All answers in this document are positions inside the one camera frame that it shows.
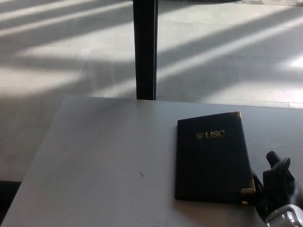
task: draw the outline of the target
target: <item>gray surface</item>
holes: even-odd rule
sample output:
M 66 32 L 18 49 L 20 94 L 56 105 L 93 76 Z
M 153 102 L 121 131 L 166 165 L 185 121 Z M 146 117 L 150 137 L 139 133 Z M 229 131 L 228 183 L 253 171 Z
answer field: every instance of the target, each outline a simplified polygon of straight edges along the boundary
M 70 96 L 2 227 L 261 227 L 250 207 L 173 199 L 177 120 L 237 110 L 255 172 L 274 150 L 301 181 L 302 110 Z

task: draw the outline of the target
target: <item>metal post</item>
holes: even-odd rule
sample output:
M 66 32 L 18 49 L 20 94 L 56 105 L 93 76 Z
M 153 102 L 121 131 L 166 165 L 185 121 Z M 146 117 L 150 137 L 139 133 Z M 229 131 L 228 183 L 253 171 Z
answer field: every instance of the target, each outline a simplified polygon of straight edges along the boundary
M 158 0 L 133 0 L 137 99 L 156 100 Z

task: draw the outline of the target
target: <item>floor tile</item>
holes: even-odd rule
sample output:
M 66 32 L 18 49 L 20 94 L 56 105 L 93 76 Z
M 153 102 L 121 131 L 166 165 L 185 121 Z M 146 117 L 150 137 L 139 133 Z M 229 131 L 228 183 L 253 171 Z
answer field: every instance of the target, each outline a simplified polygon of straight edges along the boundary
M 162 61 L 171 61 L 166 57 Z M 158 76 L 157 94 L 170 97 L 242 99 L 234 63 L 230 57 L 209 60 L 185 71 L 164 70 Z
M 262 43 L 250 36 L 258 32 L 257 27 L 231 25 L 194 25 L 195 34 L 200 37 L 194 42 L 196 50 L 225 50 L 222 54 L 234 56 L 264 57 L 266 52 Z
M 1 66 L 0 84 L 3 87 L 72 90 L 84 64 L 80 54 L 81 50 L 74 48 L 28 48 Z M 65 60 L 69 64 L 73 61 L 73 68 L 66 68 Z
M 261 42 L 269 57 L 302 58 L 302 39 L 301 29 L 275 28 L 274 34 Z
M 158 101 L 171 101 L 171 102 L 201 103 L 201 104 L 248 105 L 248 106 L 290 108 L 288 103 L 232 100 L 232 99 L 211 99 L 211 98 L 199 99 L 199 98 L 188 98 L 188 97 L 157 96 L 157 100 Z
M 234 57 L 244 100 L 303 102 L 302 67 L 289 59 Z
M 199 103 L 289 108 L 288 103 L 261 102 L 261 101 L 249 101 L 249 100 L 202 99 L 199 101 Z
M 197 45 L 188 45 L 196 40 L 192 24 L 176 24 L 161 22 L 158 25 L 158 51 L 170 50 L 195 52 Z
M 135 78 L 133 52 L 92 50 L 81 72 L 77 91 L 98 94 L 121 94 L 123 84 Z
M 165 1 L 159 5 L 159 23 L 223 24 L 217 4 Z
M 221 4 L 223 21 L 227 25 L 275 26 L 279 24 L 273 9 L 267 5 Z
M 303 28 L 303 7 L 272 6 L 277 18 L 288 28 Z
M 134 51 L 134 25 L 117 20 L 79 18 L 74 21 L 67 37 L 54 44 Z

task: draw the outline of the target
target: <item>tiled floor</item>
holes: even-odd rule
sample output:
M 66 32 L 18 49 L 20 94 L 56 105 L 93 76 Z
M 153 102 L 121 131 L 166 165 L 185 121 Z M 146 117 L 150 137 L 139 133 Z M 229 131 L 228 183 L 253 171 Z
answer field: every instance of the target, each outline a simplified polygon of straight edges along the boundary
M 303 108 L 303 7 L 159 5 L 158 100 Z M 0 179 L 65 95 L 135 98 L 132 1 L 0 0 Z

